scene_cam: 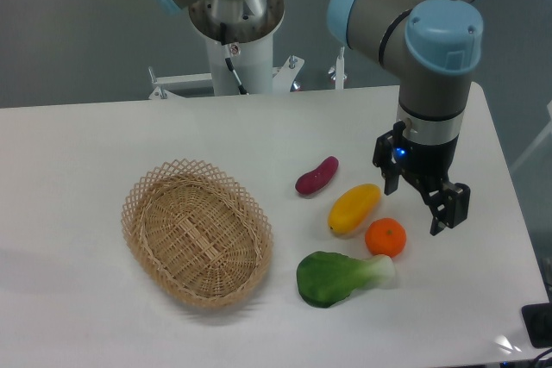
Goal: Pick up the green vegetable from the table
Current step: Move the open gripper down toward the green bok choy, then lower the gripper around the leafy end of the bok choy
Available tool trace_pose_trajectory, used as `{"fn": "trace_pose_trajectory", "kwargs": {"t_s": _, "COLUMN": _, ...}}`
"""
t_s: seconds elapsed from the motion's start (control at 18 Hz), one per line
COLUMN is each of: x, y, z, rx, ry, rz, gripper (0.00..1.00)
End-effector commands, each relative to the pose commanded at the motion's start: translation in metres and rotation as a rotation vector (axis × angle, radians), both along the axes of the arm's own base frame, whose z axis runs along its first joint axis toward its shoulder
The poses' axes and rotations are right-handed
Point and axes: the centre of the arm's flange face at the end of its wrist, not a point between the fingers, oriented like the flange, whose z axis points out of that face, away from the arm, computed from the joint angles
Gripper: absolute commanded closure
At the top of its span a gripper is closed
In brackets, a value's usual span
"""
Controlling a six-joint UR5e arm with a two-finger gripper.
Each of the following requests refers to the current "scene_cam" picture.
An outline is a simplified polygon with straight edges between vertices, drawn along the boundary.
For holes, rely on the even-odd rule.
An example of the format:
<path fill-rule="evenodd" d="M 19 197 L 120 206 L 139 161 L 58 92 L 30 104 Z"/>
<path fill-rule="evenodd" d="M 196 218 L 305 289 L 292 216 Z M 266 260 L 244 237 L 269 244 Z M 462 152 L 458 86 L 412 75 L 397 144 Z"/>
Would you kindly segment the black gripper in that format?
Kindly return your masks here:
<path fill-rule="evenodd" d="M 458 138 L 430 146 L 407 140 L 405 130 L 405 122 L 398 121 L 392 131 L 376 140 L 373 165 L 380 169 L 385 195 L 398 189 L 400 177 L 420 193 L 430 208 L 430 234 L 435 236 L 464 222 L 468 215 L 470 187 L 449 182 Z"/>

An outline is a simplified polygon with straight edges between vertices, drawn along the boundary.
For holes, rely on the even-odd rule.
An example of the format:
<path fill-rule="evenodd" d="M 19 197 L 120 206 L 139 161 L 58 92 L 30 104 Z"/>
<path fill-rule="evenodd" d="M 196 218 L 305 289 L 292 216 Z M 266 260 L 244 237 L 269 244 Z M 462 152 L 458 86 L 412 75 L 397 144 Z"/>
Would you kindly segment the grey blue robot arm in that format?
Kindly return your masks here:
<path fill-rule="evenodd" d="M 283 0 L 157 0 L 186 10 L 204 37 L 218 96 L 290 90 L 273 69 Z M 373 164 L 393 193 L 400 180 L 430 208 L 430 232 L 462 223 L 470 189 L 449 180 L 484 23 L 476 0 L 329 0 L 326 22 L 345 47 L 399 79 L 397 120 L 375 144 Z"/>

